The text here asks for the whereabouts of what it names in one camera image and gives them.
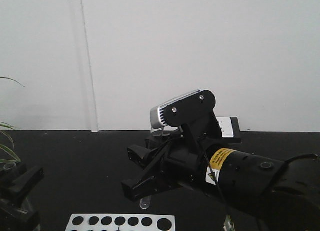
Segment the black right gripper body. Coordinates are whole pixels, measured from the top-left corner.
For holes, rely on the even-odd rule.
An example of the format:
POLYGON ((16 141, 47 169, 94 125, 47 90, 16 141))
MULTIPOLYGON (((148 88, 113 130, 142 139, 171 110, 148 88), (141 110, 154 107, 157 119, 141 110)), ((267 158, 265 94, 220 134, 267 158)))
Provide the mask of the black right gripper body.
POLYGON ((177 131, 164 136, 148 136, 144 164, 144 193, 161 194, 178 188, 213 192, 206 182, 209 161, 213 156, 213 140, 206 135, 197 139, 177 131))

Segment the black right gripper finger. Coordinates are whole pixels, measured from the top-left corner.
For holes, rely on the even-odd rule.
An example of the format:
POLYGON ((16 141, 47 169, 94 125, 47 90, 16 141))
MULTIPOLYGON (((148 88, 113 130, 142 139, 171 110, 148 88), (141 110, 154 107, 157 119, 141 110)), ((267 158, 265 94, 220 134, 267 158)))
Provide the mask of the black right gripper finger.
POLYGON ((147 168, 149 165, 160 163, 160 148, 146 148, 139 145, 131 145, 127 148, 128 158, 140 168, 147 168))
POLYGON ((180 172, 162 166, 148 166, 136 178, 121 182, 124 196, 129 200, 165 193, 180 188, 180 172))

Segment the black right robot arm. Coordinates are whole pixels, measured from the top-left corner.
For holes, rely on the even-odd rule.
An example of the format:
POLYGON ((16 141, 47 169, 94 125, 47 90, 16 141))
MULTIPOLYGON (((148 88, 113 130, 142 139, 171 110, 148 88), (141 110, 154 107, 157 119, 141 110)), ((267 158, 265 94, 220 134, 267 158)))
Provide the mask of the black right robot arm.
POLYGON ((230 149, 207 134, 174 132, 145 142, 128 148, 129 159, 142 168, 121 183, 131 201, 184 187, 263 221, 271 231, 320 228, 316 154, 276 160, 230 149))

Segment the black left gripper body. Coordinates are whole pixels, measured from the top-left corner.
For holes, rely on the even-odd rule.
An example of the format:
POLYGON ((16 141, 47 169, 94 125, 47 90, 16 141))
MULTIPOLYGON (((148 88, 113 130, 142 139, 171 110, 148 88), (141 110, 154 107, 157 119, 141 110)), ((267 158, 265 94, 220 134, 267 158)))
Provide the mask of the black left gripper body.
POLYGON ((0 229, 2 231, 40 231, 39 212, 30 193, 44 178, 44 170, 16 163, 15 170, 0 171, 0 229))

